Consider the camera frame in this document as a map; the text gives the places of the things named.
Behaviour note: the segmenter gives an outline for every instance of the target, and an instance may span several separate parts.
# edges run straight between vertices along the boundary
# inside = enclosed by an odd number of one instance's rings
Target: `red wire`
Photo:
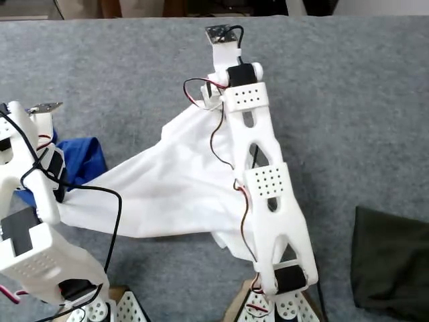
[[[264,309],[263,307],[258,307],[257,305],[246,304],[246,307],[251,307],[252,309],[255,309],[255,310],[258,310],[258,311],[262,311],[264,313],[268,313],[267,309]]]
[[[17,299],[15,295],[13,295],[13,293],[3,285],[0,285],[0,292],[2,292],[11,302],[19,304],[19,299]]]
[[[213,84],[215,87],[217,87],[218,89],[227,89],[228,86],[223,86],[219,83],[214,82],[213,80],[209,79],[209,78],[204,78],[204,77],[192,77],[192,78],[188,78],[187,80],[185,80],[183,82],[183,91],[185,93],[185,96],[189,99],[189,101],[194,104],[195,106],[199,107],[198,104],[196,103],[196,101],[194,100],[194,98],[192,96],[190,96],[190,94],[188,93],[188,89],[186,89],[186,84],[190,81],[204,81],[204,82],[208,82],[210,84]]]
[[[36,151],[39,151],[43,148],[46,148],[47,146],[49,146],[52,143],[52,138],[50,136],[47,136],[45,134],[40,134],[39,138],[45,138],[45,139],[49,139],[49,142],[42,144],[41,146],[38,146],[38,148],[36,149]]]

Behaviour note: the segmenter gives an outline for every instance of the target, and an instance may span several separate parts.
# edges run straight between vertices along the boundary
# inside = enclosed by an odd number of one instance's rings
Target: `gray carpet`
[[[244,61],[265,68],[273,126],[320,261],[331,321],[392,321],[356,309],[349,282],[356,205],[427,220],[429,17],[134,19],[0,23],[0,98],[61,100],[61,138],[97,136],[109,166],[152,146],[211,72],[203,27],[245,27]],[[60,228],[104,260],[109,236]],[[208,234],[120,237],[109,276],[153,321],[218,321],[252,276]],[[4,276],[0,283],[18,285]],[[1,321],[54,312],[0,297]]]

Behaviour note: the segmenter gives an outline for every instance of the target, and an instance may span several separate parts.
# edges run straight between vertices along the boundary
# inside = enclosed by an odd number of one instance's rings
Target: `black cable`
[[[255,168],[255,166],[256,166],[256,159],[257,159],[257,154],[258,153],[259,153],[259,146],[256,146],[255,153],[253,153],[252,169]]]
[[[61,16],[61,19],[65,20],[65,19],[64,19],[64,16],[62,15],[62,12],[61,12],[60,6],[58,5],[57,0],[53,0],[53,2],[54,2],[54,5],[55,5],[55,8],[58,10],[58,13],[59,13],[59,14],[60,14],[60,16]]]
[[[229,32],[231,32],[231,31],[233,31],[235,29],[241,30],[241,33],[240,33],[240,36],[239,36],[239,42],[237,44],[238,49],[241,49],[241,42],[243,41],[243,36],[244,36],[244,28],[241,25],[232,25],[231,27],[229,27],[227,30],[225,30],[223,32],[223,34],[220,36],[220,39],[224,38]],[[239,56],[238,59],[239,59],[240,64],[242,64],[243,60],[241,59],[241,55]]]
[[[319,272],[319,279],[317,281],[317,294],[319,296],[319,301],[320,301],[320,310],[322,311],[323,322],[329,322],[328,313],[326,312],[326,306],[324,304],[324,296],[322,291],[322,283],[320,281],[320,270],[319,270],[318,260],[316,258],[315,260],[316,260],[316,268],[317,268],[317,271]]]
[[[83,317],[82,317],[82,319],[80,319],[80,322],[82,322],[83,320],[85,320],[86,311],[84,309],[82,309],[81,307],[79,309],[83,311]]]
[[[4,117],[6,121],[8,121],[16,130],[17,132],[21,135],[22,139],[24,140],[24,143],[26,144],[29,152],[32,154],[33,159],[34,159],[34,163],[32,168],[27,171],[24,175],[28,176],[31,171],[34,171],[36,169],[42,171],[50,180],[57,182],[58,184],[62,184],[63,186],[68,186],[70,188],[74,188],[74,189],[82,189],[82,190],[94,190],[94,191],[103,191],[106,193],[110,193],[112,195],[115,195],[118,198],[118,214],[116,217],[116,222],[115,222],[115,228],[113,230],[113,234],[112,234],[112,238],[111,238],[111,243],[110,243],[110,247],[109,247],[109,252],[107,254],[107,258],[106,258],[106,262],[105,262],[105,267],[104,267],[104,271],[107,273],[107,270],[109,268],[109,264],[111,261],[111,257],[113,254],[113,248],[115,247],[115,242],[116,242],[116,237],[117,237],[117,232],[118,232],[118,228],[119,228],[119,222],[121,221],[121,214],[122,214],[122,197],[119,193],[117,193],[114,190],[111,189],[107,189],[107,188],[102,188],[99,186],[81,186],[79,184],[72,184],[60,179],[55,178],[54,176],[52,176],[47,170],[43,169],[42,166],[40,165],[40,160],[44,157],[44,154],[46,153],[47,149],[44,151],[44,153],[42,153],[41,157],[38,158],[36,152],[34,151],[32,144],[30,143],[30,141],[28,140],[28,137],[26,136],[26,134],[23,132],[23,130],[18,126],[18,124],[16,124],[10,117],[7,116],[6,113],[4,113],[2,110],[0,110],[0,116]],[[101,287],[103,285],[99,285],[97,288],[96,293],[94,294],[94,296],[89,299],[88,301],[84,302],[83,304],[77,305],[75,307],[72,307],[71,309],[58,313],[56,315],[52,315],[51,317],[47,317],[45,319],[41,319],[38,320],[36,322],[45,322],[45,321],[51,321],[53,319],[56,319],[58,317],[62,317],[63,315],[67,315],[71,312],[73,312],[74,310],[77,310],[85,305],[88,305],[89,303],[93,302],[96,297],[98,296],[98,294],[101,291]]]

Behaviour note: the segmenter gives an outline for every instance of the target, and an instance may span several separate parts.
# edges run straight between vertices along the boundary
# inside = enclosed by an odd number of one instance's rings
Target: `perforated plate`
[[[316,313],[314,313],[312,307],[308,304],[304,295],[301,292],[290,292],[285,294],[279,294],[274,296],[275,309],[277,310],[279,316],[284,321],[293,321],[298,316],[299,322],[319,322],[319,318]],[[254,304],[259,307],[268,308],[268,304],[265,301],[264,297],[250,292],[249,296],[246,299],[245,304],[237,322],[274,322],[275,313],[274,310],[269,315],[263,316],[266,313],[260,312],[257,310],[250,311],[249,308],[246,309],[246,304]]]
[[[117,305],[117,322],[147,322],[134,294],[125,292]]]
[[[316,313],[311,308],[310,304],[307,302],[306,298],[301,292],[295,294],[296,303],[298,305],[298,310],[301,315],[301,322],[319,322],[319,318]]]
[[[256,305],[258,307],[261,307],[262,309],[267,309],[271,312],[269,312],[269,314],[267,315],[266,312],[258,311],[257,309],[253,309],[251,307],[246,307],[246,305],[248,304]],[[269,307],[267,301],[262,295],[250,292],[249,296],[247,297],[246,303],[243,305],[243,309],[239,315],[239,318],[237,319],[237,322],[253,321],[274,322],[274,310],[272,307]]]
[[[289,173],[285,163],[247,170],[245,173],[248,187],[255,197],[269,199],[280,197],[289,181]]]
[[[105,303],[102,303],[99,298],[94,301],[92,305],[84,306],[81,309],[74,310],[67,318],[67,322],[99,322],[99,321],[110,321],[115,322],[114,317],[116,315],[116,306],[113,300],[109,301],[110,319],[108,316],[103,318],[103,313],[100,314],[101,310],[109,312],[109,308]]]
[[[298,315],[298,306],[294,293],[285,293],[275,296],[275,306],[282,319],[286,321],[295,319]]]
[[[224,96],[229,112],[269,105],[265,83],[230,87],[225,90]]]
[[[70,314],[67,322],[88,322],[88,315],[85,313],[84,309],[77,309]]]

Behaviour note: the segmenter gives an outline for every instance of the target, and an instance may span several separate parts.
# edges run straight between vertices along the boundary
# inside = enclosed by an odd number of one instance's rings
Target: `electrical wire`
[[[17,290],[12,293],[6,286],[0,285],[0,292],[3,293],[13,304],[19,304],[21,302],[21,295],[27,295],[28,293],[24,290]]]
[[[45,138],[45,139],[49,139],[48,142],[46,142],[45,144],[42,144],[41,146],[38,146],[38,148],[36,149],[36,151],[39,151],[43,148],[46,148],[47,146],[49,146],[52,143],[52,138],[50,136],[47,136],[45,134],[40,134],[39,138]]]
[[[246,304],[246,307],[251,307],[252,309],[255,309],[257,311],[262,311],[262,312],[265,312],[265,313],[269,312],[267,309],[264,309],[263,307],[258,307],[257,305],[250,304],[250,303]]]
[[[215,138],[215,134],[216,132],[218,132],[218,130],[221,128],[222,124],[223,124],[223,119],[225,118],[225,109],[224,109],[224,104],[222,103],[222,114],[221,114],[221,121],[219,122],[219,124],[217,125],[217,127],[214,129],[214,131],[212,132],[212,134],[210,135],[210,149],[212,150],[212,153],[214,154],[214,156],[216,156],[216,158],[221,161],[224,164],[228,164],[231,167],[231,170],[234,170],[234,166],[223,160],[220,156],[217,155],[217,153],[215,152],[215,149],[213,148],[213,139]]]
[[[86,311],[84,309],[82,309],[81,307],[79,308],[81,311],[83,311],[83,317],[82,319],[80,319],[80,322],[82,322],[83,320],[85,320],[86,317]]]
[[[204,81],[210,84],[213,84],[215,87],[217,87],[218,89],[226,89],[227,86],[223,86],[221,84],[218,84],[216,82],[214,82],[213,80],[209,79],[209,78],[204,78],[204,77],[192,77],[192,78],[188,78],[183,82],[183,92],[185,93],[185,96],[189,99],[189,101],[194,104],[195,106],[199,107],[200,109],[205,109],[204,107],[201,107],[200,105],[198,105],[195,101],[195,99],[189,94],[188,89],[186,88],[186,84],[190,81]]]
[[[113,229],[113,234],[112,234],[112,238],[111,238],[111,243],[109,246],[109,251],[107,253],[107,258],[106,258],[106,262],[105,262],[105,267],[104,267],[104,271],[107,273],[107,270],[109,269],[109,265],[110,265],[110,261],[111,261],[111,257],[113,254],[113,248],[115,247],[115,242],[116,242],[116,237],[117,237],[117,231],[119,228],[119,223],[121,221],[121,213],[122,213],[122,197],[119,193],[117,193],[114,190],[111,189],[107,189],[107,188],[102,188],[99,186],[81,186],[79,184],[72,184],[60,179],[55,178],[54,176],[52,176],[47,170],[43,169],[40,165],[40,160],[43,158],[44,154],[42,154],[42,156],[40,158],[38,158],[36,151],[34,151],[32,144],[30,143],[28,137],[26,136],[26,134],[23,132],[23,130],[18,126],[18,124],[16,124],[10,117],[7,116],[6,113],[4,113],[2,110],[0,110],[0,116],[4,117],[6,121],[8,121],[15,129],[16,131],[21,135],[22,139],[24,140],[24,143],[26,144],[30,154],[32,155],[33,159],[34,159],[34,163],[32,168],[26,172],[26,175],[29,175],[31,173],[31,171],[34,171],[35,169],[38,169],[40,171],[42,171],[50,180],[57,182],[58,184],[61,184],[63,186],[67,186],[70,188],[74,188],[74,189],[82,189],[82,190],[94,190],[94,191],[103,191],[106,193],[110,193],[114,196],[116,196],[118,198],[118,212],[117,212],[117,217],[116,217],[116,222],[115,222],[115,227]],[[103,287],[102,284],[98,285],[96,292],[94,293],[93,297],[89,300],[87,300],[86,302],[77,305],[75,307],[72,307],[69,310],[66,310],[64,312],[52,315],[51,317],[47,317],[45,319],[40,319],[37,320],[36,322],[46,322],[46,321],[51,321],[53,319],[56,319],[58,317],[62,317],[64,315],[67,315],[71,312],[73,312],[74,310],[77,310],[79,308],[82,308],[85,305],[88,305],[89,303],[93,302],[96,297],[99,295],[101,288]]]
[[[229,27],[227,30],[225,30],[225,31],[223,32],[223,34],[220,36],[220,38],[219,38],[219,39],[225,38],[225,36],[226,36],[229,32],[231,32],[231,31],[233,31],[233,30],[235,30],[235,29],[241,30],[241,33],[240,33],[240,36],[239,36],[239,42],[238,42],[238,44],[237,44],[238,49],[241,49],[241,42],[243,41],[243,36],[244,36],[244,28],[243,28],[243,26],[241,26],[241,25],[232,25],[231,27]],[[243,63],[243,60],[241,59],[241,55],[238,57],[238,59],[239,59],[240,64],[242,64],[242,63]]]
[[[62,12],[61,12],[60,6],[58,5],[57,0],[53,0],[53,2],[54,2],[54,5],[55,5],[55,8],[57,9],[58,13],[59,13],[59,14],[60,14],[60,16],[61,16],[61,19],[65,20],[65,19],[64,19],[64,16],[62,15]]]
[[[316,285],[317,285],[317,294],[319,296],[319,302],[320,302],[320,310],[322,311],[323,322],[329,322],[328,313],[326,311],[326,306],[324,304],[324,296],[323,296],[323,291],[322,291],[322,282],[321,282],[321,278],[320,278],[320,270],[319,270],[318,260],[317,260],[317,258],[315,258],[315,260],[316,260],[316,268],[317,268],[317,271],[319,272],[319,279],[318,279]]]

